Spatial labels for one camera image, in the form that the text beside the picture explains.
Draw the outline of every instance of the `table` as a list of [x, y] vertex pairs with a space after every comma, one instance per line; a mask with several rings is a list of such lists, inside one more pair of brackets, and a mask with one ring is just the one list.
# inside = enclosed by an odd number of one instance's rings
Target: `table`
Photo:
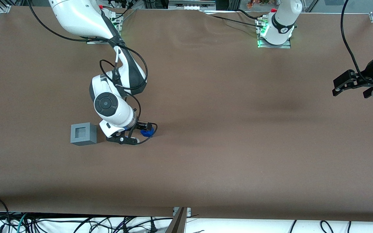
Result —
[[[50, 8], [35, 11], [71, 36]], [[0, 198], [13, 211], [373, 221], [373, 99], [332, 96], [354, 67], [339, 20], [301, 14], [292, 48], [266, 49], [247, 25], [138, 10], [122, 36], [148, 64], [137, 97], [157, 134], [121, 146], [98, 130], [100, 143], [79, 147], [70, 125], [100, 122], [88, 87], [114, 52], [13, 6], [0, 15]], [[345, 33], [364, 68], [373, 24], [349, 14]]]

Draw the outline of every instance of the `gray square block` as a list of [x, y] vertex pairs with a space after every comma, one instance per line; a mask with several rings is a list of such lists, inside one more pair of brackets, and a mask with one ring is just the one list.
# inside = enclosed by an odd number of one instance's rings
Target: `gray square block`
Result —
[[96, 144], [96, 126], [90, 122], [71, 125], [70, 143], [77, 146]]

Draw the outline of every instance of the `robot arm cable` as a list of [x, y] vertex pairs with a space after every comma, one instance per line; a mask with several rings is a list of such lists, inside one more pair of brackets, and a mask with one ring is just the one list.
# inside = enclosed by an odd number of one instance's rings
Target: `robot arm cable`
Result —
[[348, 4], [348, 1], [349, 1], [349, 0], [346, 0], [346, 1], [345, 1], [345, 4], [343, 5], [343, 8], [342, 8], [342, 13], [341, 13], [341, 34], [342, 34], [342, 40], [343, 40], [343, 43], [344, 43], [345, 46], [346, 46], [346, 49], [348, 50], [349, 54], [351, 55], [352, 61], [354, 62], [355, 69], [356, 69], [358, 75], [359, 75], [361, 78], [363, 78], [363, 80], [366, 81], [367, 83], [369, 83], [369, 84], [373, 84], [373, 81], [370, 81], [369, 79], [364, 78], [364, 76], [362, 75], [361, 70], [359, 69], [358, 63], [356, 62], [356, 59], [355, 59], [354, 53], [352, 52], [352, 50], [351, 50], [351, 48], [349, 47], [348, 42], [346, 41], [346, 38], [345, 38], [345, 32], [344, 32], [344, 29], [343, 29], [343, 20], [344, 20], [345, 9], [346, 9], [346, 6], [347, 6], [347, 4]]
[[117, 87], [121, 87], [121, 88], [123, 88], [123, 89], [125, 89], [125, 90], [135, 90], [135, 89], [138, 89], [138, 88], [140, 88], [140, 87], [142, 87], [145, 83], [146, 83], [146, 81], [147, 81], [147, 79], [148, 79], [148, 66], [146, 65], [146, 62], [145, 62], [145, 60], [143, 59], [143, 57], [138, 53], [138, 52], [136, 52], [135, 50], [133, 50], [133, 49], [131, 49], [131, 48], [128, 48], [128, 47], [126, 47], [126, 46], [122, 46], [122, 45], [118, 45], [119, 47], [121, 47], [121, 48], [123, 48], [123, 49], [127, 49], [127, 50], [129, 50], [129, 51], [131, 51], [132, 53], [134, 53], [134, 54], [136, 54], [141, 60], [142, 60], [142, 62], [143, 62], [143, 65], [145, 66], [145, 79], [142, 81], [142, 83], [140, 84], [140, 85], [138, 85], [138, 86], [136, 86], [136, 87], [124, 87], [124, 86], [121, 86], [121, 85], [118, 85], [118, 84], [114, 84], [114, 82], [113, 82], [113, 80], [107, 75], [107, 73], [105, 72], [105, 70], [103, 69], [103, 66], [102, 66], [102, 62], [104, 61], [104, 62], [107, 62], [108, 64], [110, 64], [111, 66], [113, 66], [114, 67], [114, 69], [113, 69], [113, 71], [115, 71], [115, 69], [116, 69], [116, 64], [112, 64], [111, 62], [109, 62], [109, 61], [107, 61], [107, 60], [105, 60], [105, 59], [101, 59], [100, 60], [100, 62], [99, 62], [99, 66], [100, 66], [100, 69], [102, 70], [102, 72], [103, 72], [103, 74], [106, 76], [106, 78], [108, 78], [115, 86], [117, 86]]

